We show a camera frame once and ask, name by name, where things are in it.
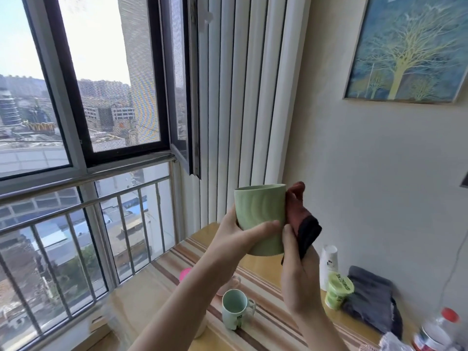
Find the left hand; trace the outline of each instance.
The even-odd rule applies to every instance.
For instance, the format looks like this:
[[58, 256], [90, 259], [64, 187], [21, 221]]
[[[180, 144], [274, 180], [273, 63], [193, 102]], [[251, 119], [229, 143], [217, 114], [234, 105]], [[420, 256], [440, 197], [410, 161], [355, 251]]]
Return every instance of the left hand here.
[[281, 234], [279, 221], [265, 222], [251, 229], [242, 230], [237, 226], [235, 206], [226, 213], [202, 260], [216, 266], [219, 285], [227, 283], [234, 274], [239, 261], [256, 242]]

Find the plastic bottle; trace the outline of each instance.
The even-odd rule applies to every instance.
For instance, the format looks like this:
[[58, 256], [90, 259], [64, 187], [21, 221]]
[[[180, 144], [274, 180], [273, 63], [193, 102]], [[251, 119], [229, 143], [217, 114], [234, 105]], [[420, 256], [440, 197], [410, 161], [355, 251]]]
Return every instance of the plastic bottle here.
[[454, 342], [460, 327], [460, 317], [450, 308], [426, 320], [413, 338], [416, 351], [445, 351]]

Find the wooden table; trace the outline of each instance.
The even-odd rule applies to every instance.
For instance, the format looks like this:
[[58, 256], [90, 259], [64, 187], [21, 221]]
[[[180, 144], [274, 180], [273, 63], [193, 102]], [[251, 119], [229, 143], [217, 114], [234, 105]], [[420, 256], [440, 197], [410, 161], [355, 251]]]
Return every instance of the wooden table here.
[[[117, 343], [130, 345], [176, 288], [180, 271], [193, 266], [203, 255], [218, 226], [209, 224], [115, 289], [104, 310], [120, 341], [108, 338], [94, 349], [115, 350]], [[221, 320], [221, 298], [215, 296], [206, 313], [208, 327], [192, 342], [190, 350], [308, 349], [281, 297], [281, 257], [247, 255], [241, 260], [236, 275], [242, 279], [240, 289], [257, 302], [254, 318], [240, 330], [227, 330]], [[340, 311], [325, 310], [351, 351], [378, 343], [380, 336], [370, 327]]]

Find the framed tree painting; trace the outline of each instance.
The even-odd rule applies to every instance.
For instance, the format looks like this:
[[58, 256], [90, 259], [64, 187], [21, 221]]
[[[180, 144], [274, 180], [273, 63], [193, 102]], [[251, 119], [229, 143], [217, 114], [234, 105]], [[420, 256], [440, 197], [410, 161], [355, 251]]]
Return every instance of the framed tree painting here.
[[345, 98], [455, 101], [468, 69], [468, 0], [367, 0]]

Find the cable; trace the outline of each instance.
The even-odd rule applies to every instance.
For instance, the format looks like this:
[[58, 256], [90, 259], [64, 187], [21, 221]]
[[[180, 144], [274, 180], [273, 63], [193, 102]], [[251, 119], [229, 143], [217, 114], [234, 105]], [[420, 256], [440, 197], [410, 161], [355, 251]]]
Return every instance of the cable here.
[[465, 245], [465, 242], [467, 241], [467, 239], [468, 239], [468, 230], [465, 233], [465, 237], [461, 241], [461, 244], [460, 244], [460, 246], [459, 246], [459, 248], [457, 250], [457, 253], [455, 255], [455, 262], [453, 263], [452, 271], [450, 271], [450, 275], [448, 276], [447, 281], [445, 281], [444, 286], [442, 287], [442, 292], [440, 293], [440, 298], [439, 298], [439, 307], [438, 307], [439, 311], [442, 309], [442, 303], [444, 301], [445, 290], [447, 289], [448, 283], [450, 283], [450, 281], [452, 280], [453, 275], [455, 274], [455, 271], [457, 270], [458, 260], [460, 258], [460, 253], [461, 253], [461, 250], [463, 249], [463, 246]]

